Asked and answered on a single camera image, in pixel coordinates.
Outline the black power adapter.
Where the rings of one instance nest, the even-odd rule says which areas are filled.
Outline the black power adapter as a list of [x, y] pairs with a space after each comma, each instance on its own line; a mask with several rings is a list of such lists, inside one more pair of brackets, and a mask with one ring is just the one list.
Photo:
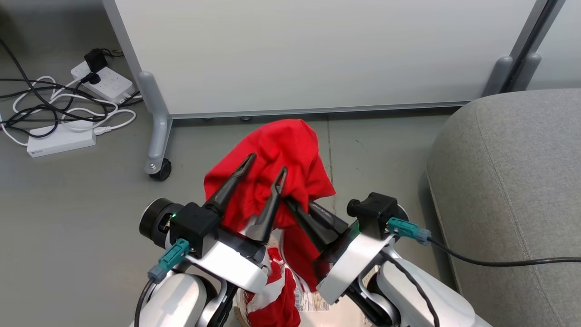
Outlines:
[[85, 54], [84, 60], [89, 67], [90, 72], [98, 73], [108, 66], [108, 62], [103, 49], [92, 49]]

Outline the flat white box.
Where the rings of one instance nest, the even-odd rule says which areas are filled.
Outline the flat white box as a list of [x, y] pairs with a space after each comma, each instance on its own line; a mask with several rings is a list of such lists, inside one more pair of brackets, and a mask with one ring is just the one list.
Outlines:
[[33, 158], [81, 149], [96, 144], [93, 122], [74, 121], [58, 124], [57, 129], [43, 138], [29, 137], [27, 153]]

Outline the paper label with barcode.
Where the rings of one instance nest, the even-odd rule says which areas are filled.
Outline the paper label with barcode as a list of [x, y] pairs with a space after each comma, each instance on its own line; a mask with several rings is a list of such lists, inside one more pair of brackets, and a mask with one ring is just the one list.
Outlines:
[[329, 311], [330, 305], [318, 292], [303, 292], [295, 289], [295, 307], [299, 312]]

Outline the grey partition foot post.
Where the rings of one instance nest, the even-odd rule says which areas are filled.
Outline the grey partition foot post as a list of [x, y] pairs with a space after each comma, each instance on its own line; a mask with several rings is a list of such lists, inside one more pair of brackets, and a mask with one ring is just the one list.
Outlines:
[[511, 92], [525, 91], [527, 89], [541, 60], [542, 56], [539, 53], [531, 53], [523, 60], [513, 78]]
[[496, 61], [481, 97], [487, 97], [501, 92], [504, 83], [506, 83], [509, 77], [513, 62], [514, 60], [511, 56], [504, 56]]

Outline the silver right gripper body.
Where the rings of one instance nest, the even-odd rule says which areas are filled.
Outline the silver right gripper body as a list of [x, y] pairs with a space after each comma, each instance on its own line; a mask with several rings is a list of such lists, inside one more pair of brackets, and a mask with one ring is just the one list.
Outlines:
[[359, 222], [353, 222], [340, 239], [340, 255], [326, 277], [318, 284], [319, 295], [331, 306], [336, 303], [361, 275], [376, 265], [376, 257], [385, 247], [395, 243], [394, 235], [384, 240], [375, 239], [359, 231]]

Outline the cream perforated laundry basket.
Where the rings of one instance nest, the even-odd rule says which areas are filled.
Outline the cream perforated laundry basket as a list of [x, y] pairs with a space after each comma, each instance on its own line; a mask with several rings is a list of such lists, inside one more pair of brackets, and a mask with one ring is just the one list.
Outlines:
[[307, 261], [301, 271], [313, 275], [310, 266], [319, 254], [313, 243], [297, 227], [276, 230], [267, 244], [267, 286], [259, 294], [239, 291], [234, 313], [240, 327], [374, 327], [348, 298], [332, 304], [329, 311], [299, 312], [295, 307], [295, 289], [317, 292], [289, 267], [300, 263], [304, 250]]

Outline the grey fabric sofa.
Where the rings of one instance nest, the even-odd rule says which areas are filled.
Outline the grey fabric sofa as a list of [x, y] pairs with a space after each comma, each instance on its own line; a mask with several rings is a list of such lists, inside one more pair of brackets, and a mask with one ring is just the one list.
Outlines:
[[[581, 89], [469, 102], [435, 140], [427, 178], [453, 251], [490, 262], [581, 257]], [[581, 327], [581, 263], [452, 267], [494, 327]]]

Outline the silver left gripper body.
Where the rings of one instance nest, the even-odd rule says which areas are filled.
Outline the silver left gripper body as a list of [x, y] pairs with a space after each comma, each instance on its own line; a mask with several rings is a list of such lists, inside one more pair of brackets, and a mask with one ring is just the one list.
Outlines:
[[266, 287], [266, 247], [239, 233], [218, 228], [207, 235], [201, 253], [191, 252], [191, 264], [243, 290], [259, 294]]

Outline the black caster wheel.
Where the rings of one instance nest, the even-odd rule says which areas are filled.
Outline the black caster wheel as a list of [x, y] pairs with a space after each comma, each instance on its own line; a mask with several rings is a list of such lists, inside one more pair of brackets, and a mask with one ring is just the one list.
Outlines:
[[158, 172], [149, 174], [149, 177], [156, 181], [165, 181], [168, 179], [170, 174], [172, 173], [172, 162], [169, 161], [167, 158], [162, 160], [161, 168]]

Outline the white power strip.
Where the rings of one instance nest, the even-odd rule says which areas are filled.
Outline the white power strip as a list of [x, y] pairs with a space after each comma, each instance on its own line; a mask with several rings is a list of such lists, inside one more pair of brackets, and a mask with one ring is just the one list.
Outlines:
[[100, 99], [120, 105], [137, 91], [132, 81], [108, 67], [96, 74], [100, 77], [100, 82], [91, 84], [87, 81], [81, 89]]

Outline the red garment with white stripes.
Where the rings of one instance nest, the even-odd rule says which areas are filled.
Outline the red garment with white stripes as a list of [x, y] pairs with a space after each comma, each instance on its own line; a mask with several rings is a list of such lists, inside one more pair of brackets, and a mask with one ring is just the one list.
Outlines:
[[[205, 176], [206, 197], [213, 195], [248, 155], [255, 153], [251, 171], [226, 208], [222, 225], [241, 232], [266, 204], [270, 188], [283, 167], [288, 170], [282, 197], [295, 199], [303, 210], [309, 202], [335, 194], [322, 163], [314, 130], [301, 119], [266, 124], [245, 137]], [[280, 205], [273, 224], [282, 231], [278, 247], [267, 250], [269, 275], [260, 294], [244, 292], [250, 327], [299, 327], [297, 286], [313, 292], [318, 284], [313, 263], [319, 251], [288, 207]]]

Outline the large white partition panel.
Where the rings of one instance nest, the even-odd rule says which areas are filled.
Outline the large white partition panel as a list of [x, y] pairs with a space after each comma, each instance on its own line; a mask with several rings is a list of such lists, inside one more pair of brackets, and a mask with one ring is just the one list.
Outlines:
[[102, 0], [175, 119], [459, 106], [539, 0]]

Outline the narrow white partition panel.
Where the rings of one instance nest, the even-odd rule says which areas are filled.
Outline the narrow white partition panel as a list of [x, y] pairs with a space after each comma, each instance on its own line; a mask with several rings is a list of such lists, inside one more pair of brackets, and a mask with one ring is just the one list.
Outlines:
[[526, 90], [581, 89], [581, 0], [547, 0], [524, 48], [515, 60], [510, 92], [523, 60], [539, 53], [542, 60]]

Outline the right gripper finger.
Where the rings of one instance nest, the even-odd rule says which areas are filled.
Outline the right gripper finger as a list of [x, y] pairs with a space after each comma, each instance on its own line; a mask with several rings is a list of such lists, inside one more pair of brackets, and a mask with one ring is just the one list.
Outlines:
[[318, 203], [309, 203], [309, 215], [326, 230], [336, 234], [343, 234], [349, 228], [348, 223]]
[[296, 199], [290, 197], [286, 197], [284, 202], [319, 252], [325, 251], [335, 241], [335, 233], [326, 230], [309, 215], [309, 205], [307, 205], [307, 209], [303, 209]]

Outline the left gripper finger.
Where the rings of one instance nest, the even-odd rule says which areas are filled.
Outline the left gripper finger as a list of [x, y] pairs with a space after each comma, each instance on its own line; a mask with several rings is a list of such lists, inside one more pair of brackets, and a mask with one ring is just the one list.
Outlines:
[[266, 243], [270, 239], [287, 174], [288, 169], [283, 166], [270, 186], [270, 195], [260, 215], [256, 217], [254, 224], [247, 228], [247, 238], [259, 243]]
[[218, 216], [223, 217], [239, 182], [244, 180], [250, 172], [256, 157], [256, 153], [247, 155], [245, 160], [241, 162], [241, 165], [230, 174], [218, 190], [203, 204], [203, 208], [209, 209], [215, 214], [218, 214]]

